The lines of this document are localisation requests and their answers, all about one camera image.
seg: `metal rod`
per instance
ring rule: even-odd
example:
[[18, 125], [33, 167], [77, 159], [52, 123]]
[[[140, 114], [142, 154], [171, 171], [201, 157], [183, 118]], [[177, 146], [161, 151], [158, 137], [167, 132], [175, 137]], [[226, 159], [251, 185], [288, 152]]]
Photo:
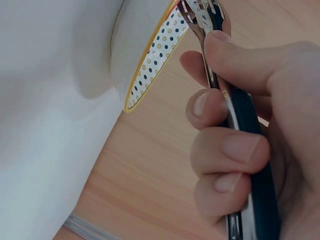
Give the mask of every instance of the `metal rod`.
[[122, 240], [88, 221], [74, 215], [73, 213], [63, 224], [67, 229], [84, 238], [85, 240]]

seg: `hand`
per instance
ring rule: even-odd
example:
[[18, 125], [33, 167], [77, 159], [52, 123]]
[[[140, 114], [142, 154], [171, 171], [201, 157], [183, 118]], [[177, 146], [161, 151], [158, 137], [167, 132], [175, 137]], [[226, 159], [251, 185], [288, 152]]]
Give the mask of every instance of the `hand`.
[[[194, 198], [200, 215], [225, 229], [222, 217], [241, 210], [247, 201], [249, 175], [270, 160], [282, 220], [280, 239], [319, 239], [320, 47], [299, 42], [244, 49], [214, 31], [204, 49], [209, 67], [250, 93], [269, 126], [264, 127], [266, 137], [218, 127], [227, 116], [220, 91], [204, 89], [190, 98], [186, 116], [200, 131], [190, 156], [199, 177]], [[201, 53], [185, 52], [180, 61], [207, 87]]]

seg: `fingernail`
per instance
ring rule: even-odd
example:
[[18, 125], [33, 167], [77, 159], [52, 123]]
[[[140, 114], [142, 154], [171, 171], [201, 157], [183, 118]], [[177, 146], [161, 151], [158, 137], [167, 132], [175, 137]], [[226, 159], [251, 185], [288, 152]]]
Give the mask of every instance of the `fingernail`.
[[207, 100], [208, 92], [203, 93], [200, 95], [194, 102], [193, 105], [193, 114], [200, 118], [204, 111], [205, 103]]
[[230, 173], [219, 177], [214, 184], [215, 190], [220, 193], [231, 193], [235, 190], [242, 173]]
[[254, 154], [259, 136], [235, 134], [228, 136], [222, 143], [222, 152], [229, 158], [247, 163]]
[[223, 31], [215, 30], [208, 34], [211, 38], [218, 39], [223, 42], [231, 42], [231, 37]]

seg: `wooden table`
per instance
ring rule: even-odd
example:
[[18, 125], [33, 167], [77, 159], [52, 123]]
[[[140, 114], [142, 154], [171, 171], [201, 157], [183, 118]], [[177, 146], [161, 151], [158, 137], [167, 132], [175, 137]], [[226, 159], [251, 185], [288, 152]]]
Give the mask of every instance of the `wooden table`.
[[[235, 43], [248, 48], [309, 40], [320, 44], [317, 0], [221, 0]], [[123, 240], [220, 240], [198, 217], [197, 178], [189, 151], [197, 134], [185, 118], [200, 89], [179, 56], [199, 50], [188, 32], [141, 105], [122, 114], [87, 181], [74, 213]], [[80, 240], [62, 228], [55, 240]]]

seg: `black handle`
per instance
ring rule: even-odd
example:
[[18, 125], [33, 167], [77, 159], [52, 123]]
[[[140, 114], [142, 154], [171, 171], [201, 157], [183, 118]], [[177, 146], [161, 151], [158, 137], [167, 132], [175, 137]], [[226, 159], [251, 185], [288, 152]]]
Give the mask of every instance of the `black handle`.
[[[249, 94], [234, 87], [230, 91], [230, 95], [239, 130], [262, 135], [260, 123]], [[281, 221], [269, 163], [262, 171], [251, 176], [251, 185], [257, 237], [259, 240], [278, 240], [280, 237]]]

